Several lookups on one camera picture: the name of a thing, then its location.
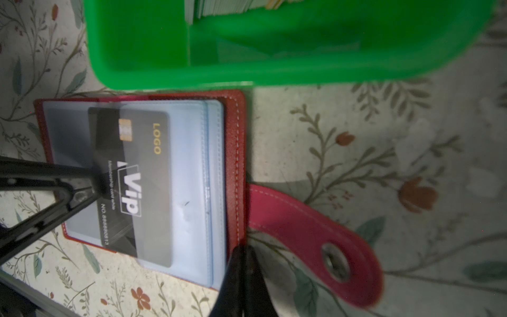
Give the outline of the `red card holder wallet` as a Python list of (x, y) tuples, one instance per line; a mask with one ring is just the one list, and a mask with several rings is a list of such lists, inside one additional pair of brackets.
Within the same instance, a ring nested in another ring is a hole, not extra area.
[[(378, 302), (382, 270), (366, 240), (305, 203), (247, 183), (246, 102), (240, 91), (39, 99), (34, 109), (48, 162), (95, 170), (92, 107), (168, 114), (172, 265), (130, 256), (144, 268), (219, 292), (232, 251), (248, 246), (251, 228), (285, 245), (349, 304), (366, 308)], [(115, 252), (101, 243), (98, 200), (62, 229), (69, 240)]]

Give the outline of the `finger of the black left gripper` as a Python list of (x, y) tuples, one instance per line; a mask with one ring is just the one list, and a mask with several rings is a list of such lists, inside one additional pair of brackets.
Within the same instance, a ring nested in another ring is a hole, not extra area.
[(5, 264), (99, 198), (99, 192), (92, 188), (82, 190), (43, 188), (42, 190), (53, 191), (58, 198), (57, 202), (13, 227), (1, 227), (1, 264)]
[(87, 188), (97, 194), (106, 191), (102, 175), (92, 169), (1, 157), (2, 191), (56, 188), (64, 188), (72, 193)]

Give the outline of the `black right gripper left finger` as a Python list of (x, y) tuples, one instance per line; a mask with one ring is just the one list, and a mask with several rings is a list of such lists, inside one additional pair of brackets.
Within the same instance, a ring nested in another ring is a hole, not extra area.
[(244, 313), (246, 247), (237, 246), (229, 259), (224, 280), (209, 317), (240, 317)]

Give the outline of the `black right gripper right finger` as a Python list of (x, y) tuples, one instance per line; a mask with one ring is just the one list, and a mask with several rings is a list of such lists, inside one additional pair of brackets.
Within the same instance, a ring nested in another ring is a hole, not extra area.
[(244, 316), (278, 317), (253, 247), (246, 247)]

